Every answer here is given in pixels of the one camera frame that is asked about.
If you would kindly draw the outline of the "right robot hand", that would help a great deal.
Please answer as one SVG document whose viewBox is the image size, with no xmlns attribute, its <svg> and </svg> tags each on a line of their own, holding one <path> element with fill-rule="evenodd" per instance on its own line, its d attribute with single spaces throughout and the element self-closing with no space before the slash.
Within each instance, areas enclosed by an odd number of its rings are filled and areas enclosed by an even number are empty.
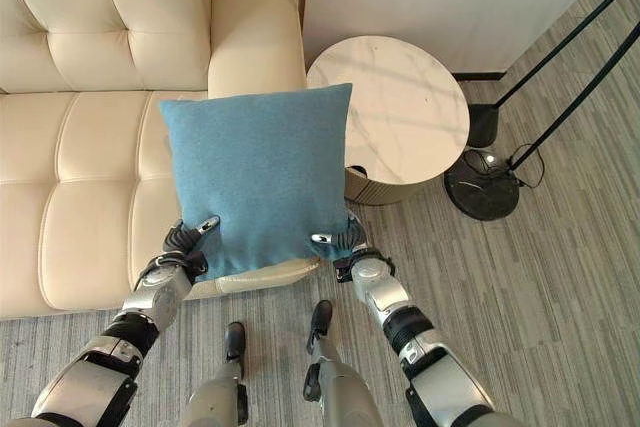
<svg viewBox="0 0 640 427">
<path fill-rule="evenodd" d="M 315 233 L 310 236 L 310 248 L 324 260 L 334 262 L 348 258 L 367 243 L 367 235 L 359 218 L 348 212 L 347 226 L 339 233 Z"/>
</svg>

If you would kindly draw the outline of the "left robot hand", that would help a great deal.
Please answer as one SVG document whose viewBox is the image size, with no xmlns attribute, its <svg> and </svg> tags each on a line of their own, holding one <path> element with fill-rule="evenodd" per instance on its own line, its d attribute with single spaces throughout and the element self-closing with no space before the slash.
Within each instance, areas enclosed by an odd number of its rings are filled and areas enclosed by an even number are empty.
<svg viewBox="0 0 640 427">
<path fill-rule="evenodd" d="M 162 250 L 167 253 L 181 253 L 191 260 L 203 258 L 204 254 L 198 246 L 219 224 L 220 217 L 218 215 L 206 219 L 194 228 L 186 228 L 183 220 L 179 219 L 166 234 Z"/>
</svg>

